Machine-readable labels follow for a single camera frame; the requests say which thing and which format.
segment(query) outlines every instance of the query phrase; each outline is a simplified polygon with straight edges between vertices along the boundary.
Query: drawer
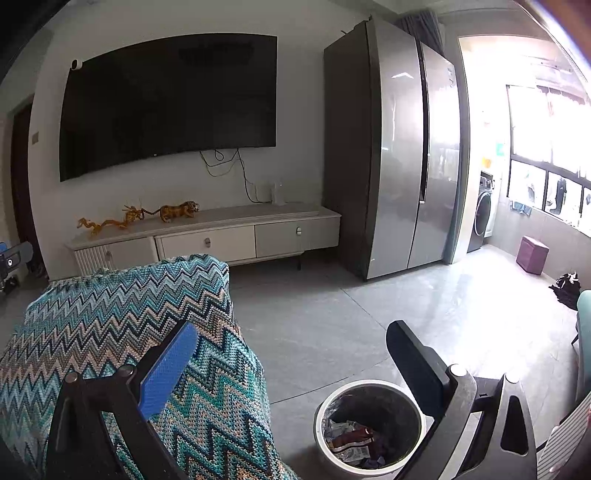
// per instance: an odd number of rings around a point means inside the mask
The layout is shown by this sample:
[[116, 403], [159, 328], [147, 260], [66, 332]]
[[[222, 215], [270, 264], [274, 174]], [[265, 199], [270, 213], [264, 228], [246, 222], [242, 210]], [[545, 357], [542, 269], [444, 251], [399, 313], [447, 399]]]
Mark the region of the drawer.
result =
[[164, 258], [209, 254], [231, 262], [256, 257], [253, 225], [161, 236], [158, 241]]
[[256, 256], [272, 257], [336, 247], [340, 218], [317, 218], [255, 225]]
[[151, 236], [76, 250], [74, 257], [82, 275], [91, 275], [100, 268], [124, 270], [158, 261], [154, 238]]

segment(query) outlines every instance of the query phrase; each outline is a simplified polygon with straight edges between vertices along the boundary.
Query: curtain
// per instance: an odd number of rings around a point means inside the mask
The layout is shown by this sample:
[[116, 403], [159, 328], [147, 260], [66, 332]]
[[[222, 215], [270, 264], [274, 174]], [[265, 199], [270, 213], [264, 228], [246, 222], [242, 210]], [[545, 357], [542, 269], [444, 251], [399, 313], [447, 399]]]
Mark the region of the curtain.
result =
[[394, 25], [422, 41], [427, 47], [432, 48], [442, 57], [444, 56], [439, 22], [433, 10], [418, 10], [403, 15], [394, 21]]

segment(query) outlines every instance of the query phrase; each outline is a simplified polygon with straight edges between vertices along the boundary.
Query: television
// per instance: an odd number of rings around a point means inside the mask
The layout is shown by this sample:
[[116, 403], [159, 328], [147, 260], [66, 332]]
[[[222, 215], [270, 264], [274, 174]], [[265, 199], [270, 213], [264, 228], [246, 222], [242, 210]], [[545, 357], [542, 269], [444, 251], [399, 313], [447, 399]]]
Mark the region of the television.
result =
[[74, 60], [60, 180], [187, 151], [274, 147], [277, 37], [161, 38]]

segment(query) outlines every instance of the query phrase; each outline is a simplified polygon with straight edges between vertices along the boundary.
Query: white tv cabinet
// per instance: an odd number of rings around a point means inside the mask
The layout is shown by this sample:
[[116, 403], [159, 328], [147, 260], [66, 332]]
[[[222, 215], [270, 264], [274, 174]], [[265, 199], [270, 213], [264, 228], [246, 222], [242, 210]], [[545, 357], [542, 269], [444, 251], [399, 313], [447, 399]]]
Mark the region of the white tv cabinet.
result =
[[120, 270], [165, 258], [207, 253], [230, 265], [300, 255], [339, 243], [340, 215], [306, 203], [257, 204], [197, 212], [164, 223], [137, 221], [127, 229], [85, 231], [67, 246], [81, 275]]

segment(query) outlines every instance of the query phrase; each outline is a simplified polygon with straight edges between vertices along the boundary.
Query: refrigerator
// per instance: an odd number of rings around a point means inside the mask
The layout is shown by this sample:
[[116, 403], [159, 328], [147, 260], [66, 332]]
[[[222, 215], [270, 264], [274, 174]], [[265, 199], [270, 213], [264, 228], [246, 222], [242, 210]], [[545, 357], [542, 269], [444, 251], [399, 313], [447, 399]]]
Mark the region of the refrigerator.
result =
[[324, 50], [323, 204], [338, 253], [370, 279], [441, 260], [456, 198], [455, 70], [370, 18]]

